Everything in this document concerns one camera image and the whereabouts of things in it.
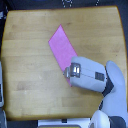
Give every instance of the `pink cloth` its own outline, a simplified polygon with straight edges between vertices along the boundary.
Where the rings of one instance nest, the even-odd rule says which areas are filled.
[[[71,58],[77,56],[61,25],[49,40],[49,45],[62,71],[71,65]]]

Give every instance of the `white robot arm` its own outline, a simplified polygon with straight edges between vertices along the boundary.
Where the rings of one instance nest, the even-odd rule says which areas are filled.
[[[104,96],[89,128],[126,128],[127,103],[125,80],[119,67],[108,61],[105,67],[84,57],[73,57],[64,71],[72,86],[97,92]]]

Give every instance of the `wooden table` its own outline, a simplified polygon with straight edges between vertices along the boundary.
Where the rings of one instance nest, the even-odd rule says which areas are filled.
[[[9,120],[91,117],[102,95],[70,87],[48,45],[62,25],[79,56],[121,68],[126,46],[118,9],[10,11],[2,43],[4,110]]]

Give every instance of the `floor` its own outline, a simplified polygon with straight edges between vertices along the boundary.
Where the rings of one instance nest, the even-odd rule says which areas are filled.
[[[38,6],[34,7],[34,5],[30,4],[28,7],[27,5],[19,0],[15,6],[12,6],[12,3],[7,3],[9,9],[36,9],[38,8],[64,8],[70,7],[70,4],[63,3],[62,1],[65,0],[43,0],[44,6]],[[71,7],[87,7],[87,6],[104,6],[104,5],[117,5],[119,9],[119,13],[122,20],[125,40],[126,40],[126,47],[128,50],[128,0],[72,0]],[[2,34],[4,30],[4,23],[6,19],[6,6],[3,2],[3,0],[0,0],[0,47],[1,47],[1,41],[2,41]],[[37,121],[18,121],[18,122],[12,122],[8,121],[8,128],[36,128],[37,127]]]

